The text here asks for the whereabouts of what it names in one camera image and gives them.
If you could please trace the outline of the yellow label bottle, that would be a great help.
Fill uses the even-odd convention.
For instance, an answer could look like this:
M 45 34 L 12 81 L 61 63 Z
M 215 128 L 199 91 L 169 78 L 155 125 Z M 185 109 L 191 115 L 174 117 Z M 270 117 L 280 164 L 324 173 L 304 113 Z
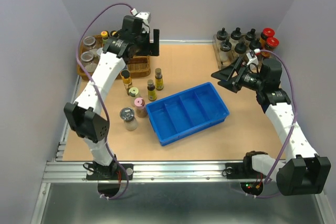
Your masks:
M 163 90 L 163 88 L 164 88 L 161 68 L 156 68 L 155 69 L 155 87 L 156 87 L 157 90 Z
M 147 81 L 147 90 L 148 90 L 148 99 L 150 101 L 155 101 L 157 99 L 157 96 L 154 82 L 151 79 Z

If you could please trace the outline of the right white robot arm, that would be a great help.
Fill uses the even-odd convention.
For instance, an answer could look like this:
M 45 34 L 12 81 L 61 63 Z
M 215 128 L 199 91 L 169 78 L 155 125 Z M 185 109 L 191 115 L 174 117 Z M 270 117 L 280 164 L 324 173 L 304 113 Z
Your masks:
M 218 85 L 238 92 L 247 88 L 256 92 L 256 100 L 273 124 L 282 148 L 277 158 L 261 151 L 246 153 L 241 170 L 253 177 L 258 173 L 276 182 L 284 196 L 319 194 L 331 169 L 327 157 L 320 156 L 309 144 L 297 122 L 294 100 L 280 87 L 282 64 L 276 59 L 265 59 L 258 72 L 238 58 L 230 66 L 212 73 Z

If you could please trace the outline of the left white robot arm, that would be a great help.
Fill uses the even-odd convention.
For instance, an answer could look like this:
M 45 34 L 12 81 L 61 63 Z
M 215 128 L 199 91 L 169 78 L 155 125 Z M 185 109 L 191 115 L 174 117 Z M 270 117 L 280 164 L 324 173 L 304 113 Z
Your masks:
M 82 93 L 73 103 L 66 103 L 64 113 L 70 128 L 84 139 L 93 155 L 92 163 L 85 166 L 92 175 L 110 179 L 116 175 L 116 156 L 107 144 L 110 128 L 103 102 L 119 73 L 134 56 L 158 56 L 158 29 L 150 30 L 149 12 L 140 12 L 123 18 L 117 35 L 108 39 L 103 47 L 97 68 Z

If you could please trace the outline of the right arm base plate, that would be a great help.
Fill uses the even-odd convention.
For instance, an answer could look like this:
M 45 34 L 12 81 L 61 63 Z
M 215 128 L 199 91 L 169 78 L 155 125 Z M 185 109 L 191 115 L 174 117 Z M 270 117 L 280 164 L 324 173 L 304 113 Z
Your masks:
M 253 170 L 243 162 L 229 162 L 225 164 L 222 175 L 227 179 L 260 179 L 261 173 Z

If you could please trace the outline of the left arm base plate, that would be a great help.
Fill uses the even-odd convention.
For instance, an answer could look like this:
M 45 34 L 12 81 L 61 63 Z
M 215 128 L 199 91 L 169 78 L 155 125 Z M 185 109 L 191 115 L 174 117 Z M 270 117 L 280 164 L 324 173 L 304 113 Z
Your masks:
M 86 170 L 86 180 L 89 181 L 99 181 L 99 180 L 129 180 L 133 179 L 133 164 L 126 163 L 122 164 L 126 172 L 117 165 L 116 163 L 112 163 L 110 166 L 102 166 L 96 162 L 83 164 L 83 168 Z

